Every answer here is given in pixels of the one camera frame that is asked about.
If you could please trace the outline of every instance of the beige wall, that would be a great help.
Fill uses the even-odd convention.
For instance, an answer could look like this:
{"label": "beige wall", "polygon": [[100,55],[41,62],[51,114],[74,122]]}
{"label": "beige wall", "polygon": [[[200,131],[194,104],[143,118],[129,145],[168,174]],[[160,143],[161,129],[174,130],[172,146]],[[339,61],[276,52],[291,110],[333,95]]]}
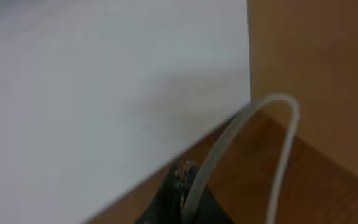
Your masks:
{"label": "beige wall", "polygon": [[358,1],[249,0],[249,32],[252,97],[296,96],[299,136],[358,176]]}

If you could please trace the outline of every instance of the wall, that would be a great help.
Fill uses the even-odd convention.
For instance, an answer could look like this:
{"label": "wall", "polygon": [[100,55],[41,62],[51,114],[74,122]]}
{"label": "wall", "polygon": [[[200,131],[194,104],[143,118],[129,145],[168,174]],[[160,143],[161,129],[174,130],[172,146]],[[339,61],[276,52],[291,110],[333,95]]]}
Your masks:
{"label": "wall", "polygon": [[244,0],[0,1],[0,223],[79,223],[250,101]]}
{"label": "wall", "polygon": [[299,136],[358,176],[358,1],[250,0],[249,27],[252,96],[297,97]]}

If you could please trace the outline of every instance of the wire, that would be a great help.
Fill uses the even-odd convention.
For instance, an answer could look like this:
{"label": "wire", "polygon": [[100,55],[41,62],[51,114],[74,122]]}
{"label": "wire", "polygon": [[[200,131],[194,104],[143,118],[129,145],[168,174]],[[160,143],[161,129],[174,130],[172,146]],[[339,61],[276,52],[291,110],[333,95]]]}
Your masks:
{"label": "wire", "polygon": [[292,110],[292,119],[288,126],[288,131],[285,135],[285,141],[283,144],[282,152],[280,155],[280,160],[275,171],[275,176],[273,178],[273,184],[270,190],[270,199],[268,202],[267,213],[266,213],[266,224],[274,224],[275,217],[277,214],[278,199],[280,197],[280,191],[283,183],[283,178],[285,175],[285,170],[287,168],[288,159],[291,154],[291,147],[293,140],[295,138],[296,130],[298,127],[298,120],[300,116],[299,106],[296,99],[292,98],[290,95],[284,93],[272,94],[265,96],[260,100],[253,101],[243,107],[238,115],[233,119],[229,126],[224,130],[221,137],[215,142],[214,146],[208,153],[205,161],[201,165],[197,176],[193,182],[193,185],[188,194],[188,198],[185,204],[182,215],[182,224],[190,224],[196,215],[198,204],[200,202],[201,194],[211,176],[212,171],[214,170],[216,164],[218,163],[221,155],[229,147],[231,141],[237,135],[238,131],[242,125],[248,121],[259,109],[268,105],[269,103],[277,100],[283,100],[287,102]]}

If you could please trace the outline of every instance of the floor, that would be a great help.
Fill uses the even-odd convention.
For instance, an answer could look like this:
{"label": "floor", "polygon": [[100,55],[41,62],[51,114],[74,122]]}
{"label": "floor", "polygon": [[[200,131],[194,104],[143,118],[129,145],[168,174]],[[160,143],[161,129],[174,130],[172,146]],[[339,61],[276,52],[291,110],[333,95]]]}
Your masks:
{"label": "floor", "polygon": [[[201,164],[221,131],[192,147],[190,159]],[[214,171],[209,186],[236,223],[263,223],[284,134],[285,130],[268,116],[257,114]],[[157,172],[89,223],[133,223],[154,196],[163,172]],[[358,179],[296,139],[277,223],[358,224]]]}

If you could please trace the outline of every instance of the cable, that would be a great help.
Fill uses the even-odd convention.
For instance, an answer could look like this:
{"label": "cable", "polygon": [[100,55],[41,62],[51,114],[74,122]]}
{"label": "cable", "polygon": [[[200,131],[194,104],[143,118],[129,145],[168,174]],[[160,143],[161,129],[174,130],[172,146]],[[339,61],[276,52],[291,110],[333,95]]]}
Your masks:
{"label": "cable", "polygon": [[299,106],[296,99],[292,98],[290,95],[284,93],[272,94],[265,96],[260,100],[253,101],[243,107],[238,115],[232,120],[229,126],[224,130],[221,137],[215,142],[211,151],[208,153],[205,161],[201,165],[197,176],[193,182],[193,185],[188,194],[188,198],[185,204],[182,215],[182,224],[190,224],[193,220],[198,204],[200,202],[201,194],[211,176],[213,169],[218,163],[219,158],[224,153],[224,151],[229,147],[231,141],[237,135],[238,131],[242,125],[248,121],[259,109],[268,105],[269,103],[277,100],[286,101],[292,110],[292,119],[288,126],[288,131],[285,135],[285,141],[283,144],[282,152],[280,155],[280,160],[275,171],[275,176],[273,178],[273,184],[270,190],[270,199],[268,202],[267,213],[266,213],[266,224],[274,224],[275,217],[277,214],[277,205],[278,198],[280,197],[280,191],[283,183],[283,178],[285,175],[285,170],[287,168],[288,159],[291,154],[291,147],[293,140],[295,138],[296,130],[298,127],[298,120],[300,116]]}

